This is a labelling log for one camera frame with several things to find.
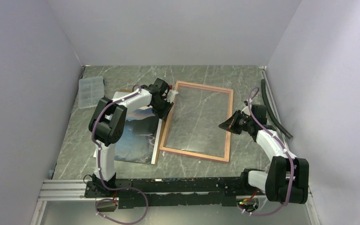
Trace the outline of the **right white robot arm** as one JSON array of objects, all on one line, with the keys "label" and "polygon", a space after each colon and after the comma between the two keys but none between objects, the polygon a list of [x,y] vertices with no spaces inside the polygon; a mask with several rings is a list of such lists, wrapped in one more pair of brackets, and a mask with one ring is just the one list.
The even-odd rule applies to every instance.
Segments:
[{"label": "right white robot arm", "polygon": [[240,177],[217,185],[246,195],[261,190],[271,202],[304,204],[308,199],[309,163],[296,157],[280,140],[272,125],[267,124],[265,105],[237,110],[219,128],[232,134],[247,132],[270,159],[268,172],[244,169]]}]

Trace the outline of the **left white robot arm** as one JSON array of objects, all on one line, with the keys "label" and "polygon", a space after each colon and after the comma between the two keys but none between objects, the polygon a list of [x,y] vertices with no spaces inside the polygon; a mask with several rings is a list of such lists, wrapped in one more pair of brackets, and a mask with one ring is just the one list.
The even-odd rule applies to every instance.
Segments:
[{"label": "left white robot arm", "polygon": [[134,85],[124,96],[99,100],[90,119],[89,131],[97,153],[92,182],[102,196],[111,196],[117,188],[114,147],[123,135],[127,114],[150,106],[154,115],[166,121],[177,94],[171,85],[157,78],[150,85]]}]

